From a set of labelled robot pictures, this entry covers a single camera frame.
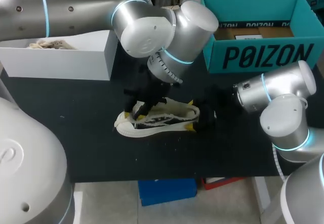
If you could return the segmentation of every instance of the white box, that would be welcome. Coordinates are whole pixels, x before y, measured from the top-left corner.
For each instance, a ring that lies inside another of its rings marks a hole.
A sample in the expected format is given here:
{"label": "white box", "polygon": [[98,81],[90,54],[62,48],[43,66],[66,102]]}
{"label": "white box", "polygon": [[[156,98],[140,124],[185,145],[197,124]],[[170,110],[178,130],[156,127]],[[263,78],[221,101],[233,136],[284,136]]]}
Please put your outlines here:
{"label": "white box", "polygon": [[78,50],[27,49],[40,39],[0,42],[0,62],[10,77],[110,80],[118,39],[113,31],[97,31],[63,39]]}

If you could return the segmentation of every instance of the blue led ring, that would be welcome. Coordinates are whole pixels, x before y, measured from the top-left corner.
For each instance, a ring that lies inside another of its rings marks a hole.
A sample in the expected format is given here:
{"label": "blue led ring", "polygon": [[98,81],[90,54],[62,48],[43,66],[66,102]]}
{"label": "blue led ring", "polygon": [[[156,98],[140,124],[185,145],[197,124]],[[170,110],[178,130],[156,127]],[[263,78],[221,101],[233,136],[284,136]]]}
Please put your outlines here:
{"label": "blue led ring", "polygon": [[320,180],[322,182],[322,186],[324,188],[324,176],[323,176],[323,166],[322,166],[323,156],[324,156],[324,154],[320,157],[320,160],[319,160],[319,176],[320,176]]}
{"label": "blue led ring", "polygon": [[271,101],[272,101],[272,100],[271,100],[271,97],[270,97],[270,95],[269,95],[269,92],[268,92],[267,87],[265,86],[264,73],[261,74],[261,81],[262,81],[262,84],[263,84],[264,91],[265,91],[265,93],[266,93],[266,95],[267,95],[267,98],[268,98],[269,102],[271,102]]}
{"label": "blue led ring", "polygon": [[171,59],[175,60],[176,62],[179,62],[181,64],[186,64],[186,65],[190,65],[193,63],[193,61],[181,61],[177,58],[175,58],[173,55],[171,55],[167,50],[164,50],[163,52],[165,52],[167,54],[167,56],[169,56]]}
{"label": "blue led ring", "polygon": [[49,12],[47,9],[46,0],[43,0],[44,5],[44,13],[45,13],[45,24],[46,24],[46,37],[50,36],[50,20],[49,20]]}
{"label": "blue led ring", "polygon": [[115,16],[115,13],[118,11],[118,9],[119,9],[122,5],[127,4],[127,3],[130,3],[130,2],[147,3],[147,2],[144,1],[144,0],[127,0],[127,1],[124,1],[124,2],[122,2],[122,3],[119,3],[119,4],[117,5],[117,7],[116,7],[116,8],[113,10],[113,12],[112,12],[112,15],[111,15],[111,25],[112,25],[113,17]]}
{"label": "blue led ring", "polygon": [[289,152],[289,151],[294,151],[294,150],[297,150],[297,149],[301,148],[303,145],[305,145],[305,144],[307,143],[308,140],[309,140],[309,129],[308,129],[308,134],[307,134],[306,139],[305,139],[304,142],[303,142],[302,144],[300,144],[298,147],[295,147],[295,148],[292,148],[292,149],[282,149],[282,148],[277,147],[275,144],[273,144],[273,143],[272,143],[272,144],[273,144],[274,147],[276,147],[278,150],[285,151],[285,152]]}

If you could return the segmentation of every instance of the black table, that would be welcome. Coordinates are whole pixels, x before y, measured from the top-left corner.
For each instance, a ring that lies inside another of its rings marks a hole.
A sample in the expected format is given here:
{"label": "black table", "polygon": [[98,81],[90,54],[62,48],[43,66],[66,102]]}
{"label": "black table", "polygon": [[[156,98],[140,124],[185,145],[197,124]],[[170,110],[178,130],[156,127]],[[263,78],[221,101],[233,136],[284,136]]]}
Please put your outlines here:
{"label": "black table", "polygon": [[[243,114],[231,125],[203,133],[168,132],[143,139],[120,136],[113,123],[123,110],[124,87],[131,87],[146,59],[129,57],[118,46],[111,81],[9,78],[2,80],[17,104],[61,141],[73,182],[183,177],[278,175],[259,114]],[[205,86],[227,87],[255,73],[209,75],[200,55],[170,97],[189,102]],[[308,99],[310,126],[324,128],[324,81],[317,68],[316,95]],[[300,164],[280,161],[284,174]]]}

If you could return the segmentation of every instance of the white sneaker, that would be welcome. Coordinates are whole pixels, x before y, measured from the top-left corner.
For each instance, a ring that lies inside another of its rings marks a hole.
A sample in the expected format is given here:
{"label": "white sneaker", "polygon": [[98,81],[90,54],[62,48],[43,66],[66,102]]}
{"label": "white sneaker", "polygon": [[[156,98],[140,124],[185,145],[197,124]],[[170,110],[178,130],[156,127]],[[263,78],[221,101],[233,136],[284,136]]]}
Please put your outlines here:
{"label": "white sneaker", "polygon": [[[166,98],[167,103],[153,106],[147,116],[134,120],[132,114],[122,112],[114,124],[117,131],[125,137],[147,137],[164,131],[195,131],[193,123],[198,121],[199,108]],[[137,102],[133,114],[143,105]]]}

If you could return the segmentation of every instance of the red object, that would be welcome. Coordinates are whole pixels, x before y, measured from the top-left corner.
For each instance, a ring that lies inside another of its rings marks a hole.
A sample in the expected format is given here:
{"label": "red object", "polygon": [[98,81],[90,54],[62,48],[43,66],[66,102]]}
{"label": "red object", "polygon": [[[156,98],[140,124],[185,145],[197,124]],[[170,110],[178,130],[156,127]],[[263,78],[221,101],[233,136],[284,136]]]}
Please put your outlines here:
{"label": "red object", "polygon": [[204,186],[204,188],[206,190],[211,190],[211,189],[214,189],[214,188],[217,188],[217,187],[220,187],[220,186],[223,186],[223,185],[227,185],[227,184],[230,184],[232,182],[236,182],[236,181],[239,181],[239,180],[243,180],[245,177],[230,177],[230,178],[224,178],[222,180],[219,180],[219,181],[216,181],[216,182],[212,182],[212,183],[209,183],[209,184],[206,184],[205,183],[205,180],[202,178],[201,179],[201,182]]}

